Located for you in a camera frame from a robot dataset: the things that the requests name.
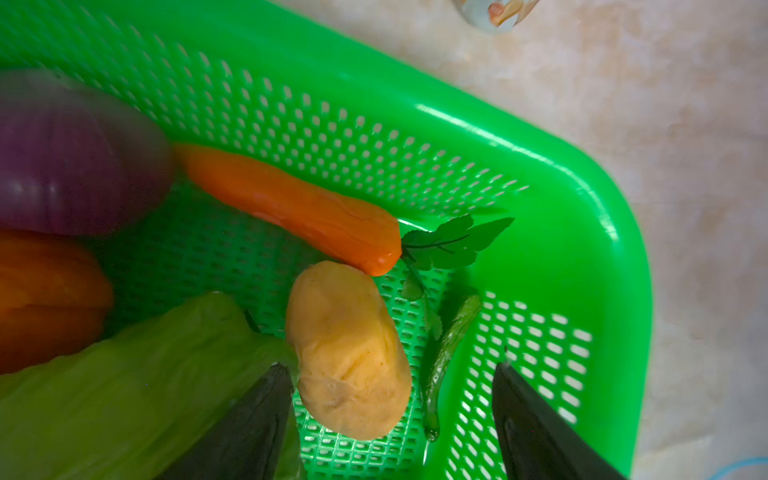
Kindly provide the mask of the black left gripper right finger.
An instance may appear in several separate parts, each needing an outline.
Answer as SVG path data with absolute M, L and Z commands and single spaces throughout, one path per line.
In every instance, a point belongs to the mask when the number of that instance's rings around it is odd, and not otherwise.
M 495 369 L 492 412 L 509 479 L 625 479 L 506 362 Z

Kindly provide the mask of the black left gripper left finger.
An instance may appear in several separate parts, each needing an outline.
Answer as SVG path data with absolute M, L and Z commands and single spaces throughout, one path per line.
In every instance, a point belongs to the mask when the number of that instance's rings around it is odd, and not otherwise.
M 160 479 L 272 479 L 293 392 L 288 368 L 276 363 Z

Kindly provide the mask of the yellow potato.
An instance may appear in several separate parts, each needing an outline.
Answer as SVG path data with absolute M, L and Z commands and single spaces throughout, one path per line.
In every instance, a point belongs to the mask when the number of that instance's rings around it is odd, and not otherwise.
M 411 370 L 370 276 L 332 261 L 307 268 L 293 284 L 285 332 L 302 403 L 317 422 L 361 441 L 394 429 L 409 402 Z

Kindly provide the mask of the orange carrot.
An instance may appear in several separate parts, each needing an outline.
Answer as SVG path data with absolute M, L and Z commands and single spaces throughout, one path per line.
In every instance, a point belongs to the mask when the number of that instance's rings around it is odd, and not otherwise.
M 402 255 L 398 220 L 374 204 L 211 147 L 180 144 L 175 155 L 189 179 L 223 204 L 371 276 L 387 274 Z

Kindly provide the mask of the purple onion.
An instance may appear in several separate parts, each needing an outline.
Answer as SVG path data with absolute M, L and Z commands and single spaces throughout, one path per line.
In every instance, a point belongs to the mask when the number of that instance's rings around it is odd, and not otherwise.
M 1 225 L 105 235 L 171 190 L 171 145 L 115 96 L 43 69 L 1 73 Z

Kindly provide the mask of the clear zip top bag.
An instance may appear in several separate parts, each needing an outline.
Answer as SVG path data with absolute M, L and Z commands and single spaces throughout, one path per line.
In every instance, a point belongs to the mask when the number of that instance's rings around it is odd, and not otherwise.
M 709 477 L 709 480 L 729 479 L 735 472 L 739 470 L 756 466 L 764 466 L 767 464 L 767 461 L 767 457 L 753 457 L 739 460 L 720 468 L 712 476 Z

